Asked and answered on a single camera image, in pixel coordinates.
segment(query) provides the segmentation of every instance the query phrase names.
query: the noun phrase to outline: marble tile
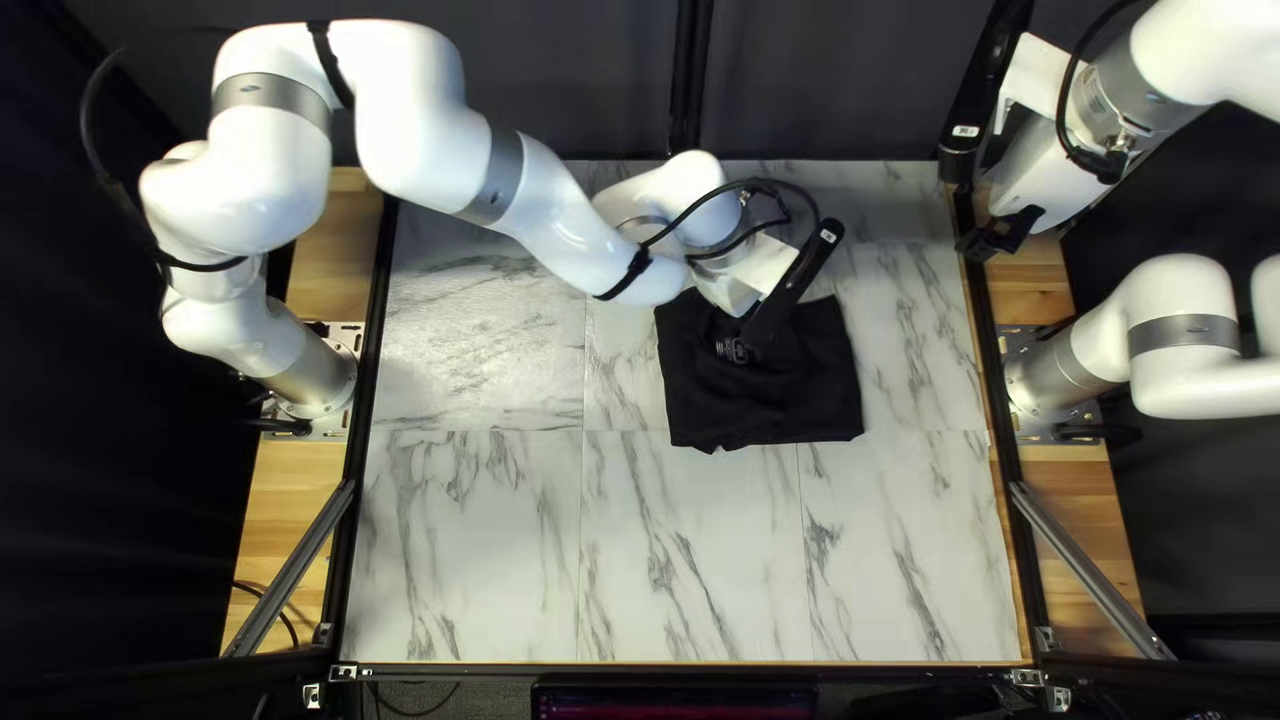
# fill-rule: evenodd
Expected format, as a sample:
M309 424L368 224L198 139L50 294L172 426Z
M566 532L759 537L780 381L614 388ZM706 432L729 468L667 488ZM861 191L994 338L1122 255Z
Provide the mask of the marble tile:
M506 236L410 204L399 220L375 423L581 427L585 295Z
M588 301L585 383L586 429L667 429L658 328L652 309Z
M817 660L1019 657L986 432L801 446Z
M343 656L572 661L581 430L375 429Z
M840 299L868 430L984 430L960 265L950 242L850 243L808 297Z
M809 660L795 446L585 433L579 659Z
M823 215L845 224L845 237L852 242L945 241L952 236L937 163L727 160L723 165L735 179L764 176L804 187Z

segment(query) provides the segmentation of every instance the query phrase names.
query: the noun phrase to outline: black wire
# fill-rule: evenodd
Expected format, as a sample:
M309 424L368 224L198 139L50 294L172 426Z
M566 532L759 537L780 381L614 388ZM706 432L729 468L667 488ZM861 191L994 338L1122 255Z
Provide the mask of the black wire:
M728 242L728 245L726 245L724 247L721 247L719 250L714 250L712 252L699 252L699 254L695 254L695 255L685 255L685 261L689 263L690 265L692 265L692 264L696 264L700 260L714 260L717 258L723 258L723 256L728 255L730 252L732 252L739 245L742 245L744 242L746 242L748 238L750 238L753 234L755 234L755 233L758 233L758 232L760 232L763 229L768 229L768 228L777 227L777 225L785 225L785 224L788 224L788 223L791 223L791 218L778 218L776 220L765 220L765 222L763 222L763 223L760 223L758 225L753 225L750 228L746 228L745 231L742 231L741 233L739 233L733 240L731 240Z
M813 234L813 231L818 229L818 223L820 222L820 215L818 213L818 201L813 199L813 195L810 195L808 190L800 187L799 184L790 183L790 182L786 182L786 181L773 179L773 178L751 178L750 181L744 181L744 182L755 182L755 183L763 183L763 184L767 184L767 186L781 187L783 190L788 190L788 191L799 195L801 199L804 199L805 205L809 206L809 213L812 213L812 215L813 215L813 218L812 218L813 228L809 231L809 233ZM719 250L713 250L710 252L701 252L701 254L694 254L694 255L685 255L685 260L687 263L696 263L699 260L714 260L716 258L723 258L724 255L728 255L730 252L732 252L735 247L737 247L739 245L742 245L744 242L746 242L746 240L750 238L753 234L755 234L755 233L758 233L758 232L760 232L760 231L763 231L765 228L772 228L772 227L776 227L776 225L790 223L792 220L792 218L791 218L791 211L787 209L786 204L782 202L782 199L776 192L772 192L769 195L778 202L778 206L782 209L782 214L783 214L782 219L780 219L780 220L769 220L769 222L760 223L760 224L758 224L758 225L755 225L753 228L749 228L749 229L744 231L741 234L739 234L732 241L730 241L728 245L726 245L724 247L721 247Z
M1098 32L1111 20L1111 18L1116 15L1116 13L1128 8L1129 5L1140 1L1144 0L1117 0L1110 8L1102 10L1102 13L1093 19L1093 23L1084 31L1084 35L1080 36L1079 42L1075 44L1075 49L1071 50L1071 59L1068 60L1066 72L1062 73L1062 85L1057 90L1057 109L1053 113L1053 129L1057 132L1057 141L1059 143L1062 145L1062 150L1066 151L1066 156L1073 163L1079 165L1082 169L1094 174L1096 172L1092 168L1082 164L1083 161L1080 160L1082 152L1088 152L1091 155L1092 152L1080 147L1075 147L1074 145L1071 145L1071 140L1066 136L1066 99L1071 92L1071 81L1075 79L1075 67L1080 63L1080 55L1083 55L1084 51L1088 50L1089 42L1092 42L1094 37L1097 37Z
M255 588L253 585L244 584L241 580L232 580L232 587L242 589L252 596L257 596L259 600L262 600L262 591ZM293 639L293 650L302 647L302 643L298 642L298 632L293 629L293 623L289 623L289 619L284 615L283 610L280 611L280 621L284 623L285 629L289 630L289 638ZM262 711L261 702L259 703L257 710L259 712Z
M84 145L84 154L88 156L88 164L93 168L93 174L99 181L105 181L111 177L102 165L102 158L97 154L97 145L93 142L93 99L97 97L99 91L102 88L102 82L106 76L111 73L111 69L120 61L120 55L124 53L127 45L122 45L111 51L110 55L102 59L101 63L93 68L93 73L88 76L88 82L84 83L84 91L81 92L79 104L79 129L81 129L81 143Z
M255 405L261 405L261 404L266 402L268 400L270 400L273 395L275 395L275 393L273 393L269 389L264 389L262 392L260 392L260 393L255 395L253 397L248 398L247 401L244 401L244 405L248 406L248 407L253 407Z
M257 707L253 710L253 720L262 719L262 711L266 710L266 702L271 700L270 693L262 693L262 697L257 698Z
M378 691L378 683L376 682L369 683L369 689L370 689L370 692L374 693L374 701L376 702L376 705L374 705L374 711L378 714L379 719L381 719L381 716L383 716L381 711L379 710L379 706L380 707L385 707L387 710L390 710L392 712L394 712L397 715L401 715L402 717L426 717L428 715L430 715L430 714L435 712L436 710L444 707L444 703L449 702L449 698L453 697L453 693L458 692L458 688L461 685L462 685L462 683L453 683L453 687L449 688L449 692L444 696L444 700L442 700L440 702L433 705L431 707L428 707L426 710L415 711L415 712L408 712L408 711L401 710L399 707L396 707L390 702L387 702L385 700L383 700L383 694Z
M230 28L218 28L212 26L201 26L193 28L183 28L178 32L237 32ZM159 264L161 268L179 268L182 270L189 270L192 273L216 273L220 270L228 270L239 265L248 258L244 255L238 255L221 263L214 263L211 265L200 265L196 263L187 263L186 260L179 260L173 255L160 250L160 242L156 240L155 233L151 232L151 227L147 224L142 213L138 210L137 205L133 204L133 199L124 190L115 177L108 172L106 165L102 164L102 156L97 151L97 142L93 140L93 106L95 100L97 100L99 92L102 90L102 83L106 81L108 76L119 64L120 55L128 45L122 45L113 50L102 61L93 68L93 72L88 76L88 82L84 83L84 90L81 92L79 99L79 136L81 145L84 146L84 155L88 158L88 164L93 169L93 179L97 182L102 192L111 200L111 204L120 211L122 215L128 220L132 233L137 236L143 245L147 246L147 254L151 259ZM165 283L169 284L169 273L165 270Z
M740 233L737 237L735 237L733 240L731 240L728 242L728 245L726 245L724 247L721 247L718 250L713 250L710 252L685 255L685 261L687 261L687 263L696 263L699 260L713 260L716 258L722 258L722 256L727 255L728 252L731 252L733 249L736 249L739 245L746 242L746 240L750 238L753 234L755 234L755 233L758 233L758 232L760 232L763 229L767 229L767 228L772 228L772 227L777 227L777 225L782 225L782 224L790 223L792 220L792 218L791 218L791 210L787 209L787 204L782 201L782 196L777 191L778 188L788 190L788 191L795 192L796 195L799 195L801 199L804 199L805 204L809 206L809 211L813 214L813 225L814 225L814 228L818 227L818 223L820 220L820 215L818 213L818 202L813 199L813 195L810 195L809 191L806 191L805 188L800 187L799 184L795 184L795 183L791 183L791 182L787 182L787 181L780 181L780 179L774 179L774 178L746 178L746 179L727 182L727 183L717 187L716 190L712 190L710 192L703 195L701 197L699 197L698 200L695 200L692 202L692 205L690 205L689 208L685 208L684 213L681 213L680 215L676 215L676 219L673 219L669 223L667 223L667 225L663 227L660 231L658 231L653 237L650 237L650 238L640 242L640 247L649 247L649 246L654 245L655 242L658 242L662 238L664 238L668 234L671 234L671 232L675 231L680 225L680 223L684 223L686 219L689 219L689 217L692 215L694 211L696 211L699 208L701 208L707 202L712 201L713 199L716 199L716 197L718 197L718 196L721 196L721 195L723 195L723 193L726 193L726 192L728 192L731 190L740 190L740 188L741 190L751 190L751 191L755 191L755 192L762 192L764 195L768 195L769 197L772 197L778 204L778 208L782 210L782 215L783 217L781 219L767 220L767 222L759 223L759 224L756 224L756 225L754 225L751 228L748 228L746 231L744 231L742 233Z
M681 214L678 214L678 215L676 215L676 219L673 219L669 223L667 223L667 225L664 228L662 228L660 231L658 231L657 234L654 234L649 240L645 240L644 242L641 242L640 247L649 247L649 246L654 245L659 240L662 240L662 238L667 237L668 234L671 234L671 232L675 231L677 227L680 227L680 223L684 223L685 220L687 220L689 217L692 215L695 210L698 210L703 205L710 202L716 197L719 197L721 195L724 195L726 192L728 192L731 190L739 190L739 188L749 188L749 190L755 190L758 192L763 192L765 195L769 195L771 197L773 197L774 200L777 200L780 205L782 205L782 199L778 197L777 191L774 191L772 187L768 187L768 186L763 184L762 178L748 178L748 179L741 179L741 181L727 182L727 183L717 187L716 190L708 192L707 195L703 195L698 200L694 200L694 204L690 205L689 208L685 208L685 211L681 213Z
M280 420L275 418L244 418L242 424L262 432L293 433L298 437L311 434L311 420Z

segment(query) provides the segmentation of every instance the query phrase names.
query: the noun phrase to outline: black backdrop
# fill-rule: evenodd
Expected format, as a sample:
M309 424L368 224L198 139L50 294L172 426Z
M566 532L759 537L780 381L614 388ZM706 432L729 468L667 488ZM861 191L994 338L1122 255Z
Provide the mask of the black backdrop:
M1143 260L1207 255L1230 273L1244 352L1256 352L1249 274L1280 252L1277 210L1280 126L1213 108L1066 234L1076 307L1096 306ZM1123 389L1110 396L1108 421L1146 434L1111 461L1156 630L1181 657L1280 661L1280 416L1160 420Z
M221 40L170 32L379 17L439 29L467 102L571 158L666 150L678 0L64 0L191 138ZM1070 46L1111 0L1039 0L1032 32ZM1140 5L1097 40L1123 32ZM703 147L737 158L927 160L992 0L718 0ZM335 156L353 165L338 113Z
M76 110L97 59L0 0L0 683L216 656L247 500L239 388L164 337L160 277L83 159ZM127 83L102 100L122 178L179 137Z

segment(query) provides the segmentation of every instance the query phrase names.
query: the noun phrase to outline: clothing label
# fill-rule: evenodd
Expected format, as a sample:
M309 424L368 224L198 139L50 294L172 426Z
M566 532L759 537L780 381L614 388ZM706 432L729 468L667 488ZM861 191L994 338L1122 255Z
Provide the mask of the clothing label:
M748 351L746 343L742 342L742 338L726 337L724 340L716 341L716 355L719 355L730 363L746 365L750 352Z

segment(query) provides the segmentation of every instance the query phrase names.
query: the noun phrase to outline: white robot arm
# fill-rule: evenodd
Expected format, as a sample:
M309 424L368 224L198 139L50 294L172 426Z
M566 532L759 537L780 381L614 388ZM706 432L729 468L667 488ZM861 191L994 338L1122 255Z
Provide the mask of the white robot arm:
M988 174L989 210L1044 210L1030 232L1051 228L1097 200L1107 186L1066 158L1053 127L1070 56L1030 33L1018 41L992 128L1010 106L1036 115ZM1074 143L1134 158L1211 105L1230 100L1280 122L1280 3L1160 0L1093 64L1080 63L1065 120Z
M516 238L588 293L623 284L637 246L593 209L547 146L466 106L462 63L448 38L375 19L333 22L326 38L357 99L356 147L374 184ZM268 299L260 277L262 255L307 229L324 209L329 118L342 105L315 42L305 23L229 38L214 68L207 140L173 149L146 168L138 188L160 250L196 265L246 258L218 272L172 268L165 332L179 347L275 391L297 418L337 413L355 384L349 355ZM660 184L626 193L631 214L669 220L724 183L719 163L705 152L681 154L668 167ZM718 196L690 215L678 236L712 246L733 232L740 213L736 196ZM635 277L616 300L655 305L675 297L687 278L676 255L655 254L643 272L630 273Z
M1037 115L992 168L989 210L1030 205L1030 232L1066 220L1106 186L1073 163L1053 118L1069 56L1024 33L1000 91L993 129L1009 106ZM1280 3L1160 0L1070 85L1066 129L1096 154L1149 151L1208 106L1235 101L1280 122ZM1005 365L1014 406L1042 420L1119 383L1157 418L1244 418L1280 413L1280 256L1252 279L1261 357L1240 357L1230 278L1207 258L1166 255L1134 269L1070 327Z

